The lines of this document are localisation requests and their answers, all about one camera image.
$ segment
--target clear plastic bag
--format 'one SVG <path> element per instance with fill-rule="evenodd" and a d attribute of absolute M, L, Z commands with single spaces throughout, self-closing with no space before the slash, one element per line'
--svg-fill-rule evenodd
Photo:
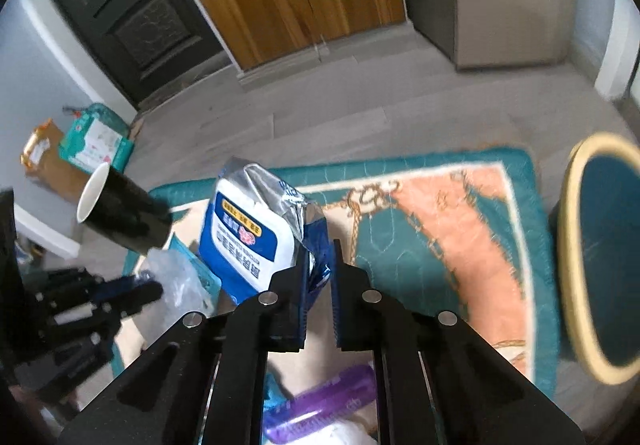
<path fill-rule="evenodd" d="M 134 317 L 148 345 L 190 311 L 199 311 L 207 317 L 214 314 L 215 306 L 196 269 L 179 251 L 152 248 L 142 263 L 140 276 L 158 281 L 164 289 L 160 300 Z"/>

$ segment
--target blue and white package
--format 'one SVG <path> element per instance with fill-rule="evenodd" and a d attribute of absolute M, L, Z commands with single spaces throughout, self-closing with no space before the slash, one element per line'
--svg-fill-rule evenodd
<path fill-rule="evenodd" d="M 309 252 L 309 305 L 329 279 L 334 246 L 320 207 L 254 162 L 232 158 L 216 183 L 200 236 L 200 256 L 236 304 L 269 288 Z"/>

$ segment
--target cup rim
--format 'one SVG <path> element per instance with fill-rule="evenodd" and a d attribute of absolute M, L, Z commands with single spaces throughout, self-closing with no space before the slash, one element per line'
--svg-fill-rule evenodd
<path fill-rule="evenodd" d="M 76 208 L 76 220 L 78 223 L 84 223 L 94 210 L 104 185 L 107 183 L 110 168 L 111 164 L 109 162 L 103 162 L 103 164 L 98 165 L 84 185 Z"/>

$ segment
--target silver rivet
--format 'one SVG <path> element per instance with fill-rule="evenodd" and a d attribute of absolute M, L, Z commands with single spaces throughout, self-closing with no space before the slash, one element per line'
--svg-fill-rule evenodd
<path fill-rule="evenodd" d="M 452 311 L 441 311 L 438 313 L 438 320 L 444 326 L 455 326 L 456 322 L 458 322 L 458 317 Z"/>
<path fill-rule="evenodd" d="M 367 290 L 362 292 L 362 300 L 375 304 L 382 300 L 382 294 L 378 290 Z"/>
<path fill-rule="evenodd" d="M 184 324 L 188 328 L 194 328 L 196 326 L 199 326 L 201 322 L 202 322 L 202 315 L 200 315 L 196 311 L 192 311 L 191 313 L 188 313 L 182 319 L 182 324 Z"/>
<path fill-rule="evenodd" d="M 258 302 L 263 306 L 271 306 L 278 301 L 278 294 L 274 291 L 264 291 L 258 295 Z"/>

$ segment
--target purple bottle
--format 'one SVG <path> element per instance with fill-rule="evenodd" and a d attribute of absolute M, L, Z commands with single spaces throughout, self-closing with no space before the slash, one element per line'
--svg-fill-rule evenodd
<path fill-rule="evenodd" d="M 376 399 L 373 364 L 354 365 L 294 399 L 265 411 L 262 430 L 277 445 L 308 436 Z"/>

